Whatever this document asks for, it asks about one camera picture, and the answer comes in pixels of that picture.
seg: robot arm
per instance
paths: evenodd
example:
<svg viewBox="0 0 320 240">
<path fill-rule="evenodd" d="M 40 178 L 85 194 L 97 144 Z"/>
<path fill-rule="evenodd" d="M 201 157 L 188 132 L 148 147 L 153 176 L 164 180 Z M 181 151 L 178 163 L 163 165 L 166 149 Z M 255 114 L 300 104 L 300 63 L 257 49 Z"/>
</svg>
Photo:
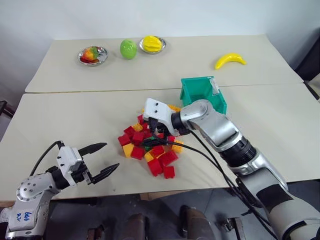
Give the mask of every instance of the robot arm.
<svg viewBox="0 0 320 240">
<path fill-rule="evenodd" d="M 106 143 L 97 143 L 77 150 L 62 143 L 56 158 L 59 167 L 53 166 L 45 173 L 31 175 L 17 188 L 14 206 L 5 211 L 8 220 L 5 238 L 41 240 L 48 220 L 49 203 L 53 196 L 83 180 L 86 180 L 88 185 L 96 184 L 119 166 L 117 163 L 103 169 L 97 176 L 91 175 L 83 156 L 94 153 L 105 145 Z"/>
<path fill-rule="evenodd" d="M 248 199 L 263 207 L 279 240 L 320 239 L 320 213 L 288 192 L 285 179 L 267 158 L 207 100 L 197 100 L 180 112 L 148 98 L 143 118 L 157 120 L 174 136 L 199 130 L 226 161 Z"/>
</svg>

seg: green plastic bin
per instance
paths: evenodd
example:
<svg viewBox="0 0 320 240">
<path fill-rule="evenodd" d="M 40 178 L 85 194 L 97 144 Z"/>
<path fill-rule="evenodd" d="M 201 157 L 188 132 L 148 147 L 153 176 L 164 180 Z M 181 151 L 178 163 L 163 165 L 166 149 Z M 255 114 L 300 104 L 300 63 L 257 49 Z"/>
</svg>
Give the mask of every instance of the green plastic bin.
<svg viewBox="0 0 320 240">
<path fill-rule="evenodd" d="M 213 76 L 182 78 L 181 82 L 180 99 L 183 102 L 183 106 L 192 104 L 196 100 L 206 99 L 217 112 L 226 114 L 227 103 L 215 84 Z"/>
</svg>

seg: metal bowl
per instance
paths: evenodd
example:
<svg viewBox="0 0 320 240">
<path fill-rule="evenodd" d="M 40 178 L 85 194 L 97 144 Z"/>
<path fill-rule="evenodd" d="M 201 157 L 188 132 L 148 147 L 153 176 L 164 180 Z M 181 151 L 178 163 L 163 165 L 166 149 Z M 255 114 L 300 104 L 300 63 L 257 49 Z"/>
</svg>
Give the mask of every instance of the metal bowl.
<svg viewBox="0 0 320 240">
<path fill-rule="evenodd" d="M 98 57 L 97 59 L 99 61 L 97 62 L 93 62 L 93 63 L 88 63 L 88 62 L 83 62 L 81 61 L 81 57 L 82 55 L 84 54 L 85 50 L 87 48 L 90 48 L 90 47 L 96 47 L 96 49 L 98 50 Z M 78 53 L 78 60 L 80 63 L 84 64 L 84 65 L 87 65 L 87 66 L 90 66 L 90 67 L 94 67 L 94 66 L 98 66 L 100 64 L 102 64 L 106 59 L 108 58 L 108 51 L 102 47 L 102 46 L 89 46 L 89 47 L 86 47 L 84 49 L 82 49 L 79 53 Z"/>
<path fill-rule="evenodd" d="M 143 38 L 139 42 L 139 48 L 142 51 L 144 51 L 145 53 L 147 53 L 147 54 L 158 54 L 158 53 L 162 52 L 162 50 L 165 49 L 165 47 L 166 47 L 166 41 L 163 38 L 159 37 L 159 36 L 155 36 L 155 37 L 157 39 L 159 39 L 161 41 L 161 43 L 162 43 L 162 48 L 159 51 L 147 51 L 147 50 L 144 50 L 144 44 L 143 44 L 144 43 L 144 39 Z"/>
</svg>

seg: green apple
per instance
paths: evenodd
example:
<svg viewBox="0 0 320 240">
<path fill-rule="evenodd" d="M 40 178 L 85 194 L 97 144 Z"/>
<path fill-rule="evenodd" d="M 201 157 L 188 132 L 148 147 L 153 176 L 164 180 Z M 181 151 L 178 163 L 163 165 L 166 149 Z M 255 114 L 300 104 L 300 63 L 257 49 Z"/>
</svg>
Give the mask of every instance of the green apple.
<svg viewBox="0 0 320 240">
<path fill-rule="evenodd" d="M 121 55 L 126 59 L 133 59 L 137 54 L 137 44 L 131 39 L 125 39 L 120 45 Z"/>
</svg>

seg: table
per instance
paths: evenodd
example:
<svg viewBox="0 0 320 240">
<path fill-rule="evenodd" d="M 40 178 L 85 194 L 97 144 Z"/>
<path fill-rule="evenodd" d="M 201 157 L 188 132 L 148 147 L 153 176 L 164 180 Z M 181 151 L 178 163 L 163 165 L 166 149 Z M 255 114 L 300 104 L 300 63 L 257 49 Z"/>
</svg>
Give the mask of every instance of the table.
<svg viewBox="0 0 320 240">
<path fill-rule="evenodd" d="M 289 182 L 320 178 L 320 105 L 303 84 L 229 86 L 220 88 L 227 114 Z M 120 163 L 107 179 L 84 182 L 57 198 L 226 187 L 221 174 L 199 154 L 185 150 L 174 164 L 175 179 L 153 177 L 145 160 L 127 159 L 117 137 L 134 124 L 146 98 L 181 105 L 180 89 L 25 94 L 0 143 L 0 200 L 14 200 L 16 188 L 34 163 L 56 140 L 82 148 L 107 142 L 84 161 L 93 174 Z M 185 144 L 204 150 L 191 136 Z M 56 165 L 58 149 L 40 164 L 38 173 Z M 227 175 L 234 179 L 218 157 Z"/>
<path fill-rule="evenodd" d="M 265 35 L 165 37 L 167 47 L 157 55 L 140 50 L 132 60 L 122 58 L 123 39 L 55 40 L 27 93 L 179 89 L 181 78 L 215 76 L 220 87 L 302 83 Z M 88 46 L 109 51 L 105 63 L 88 67 L 77 53 Z M 236 52 L 247 65 L 230 62 L 214 70 L 224 54 Z"/>
</svg>

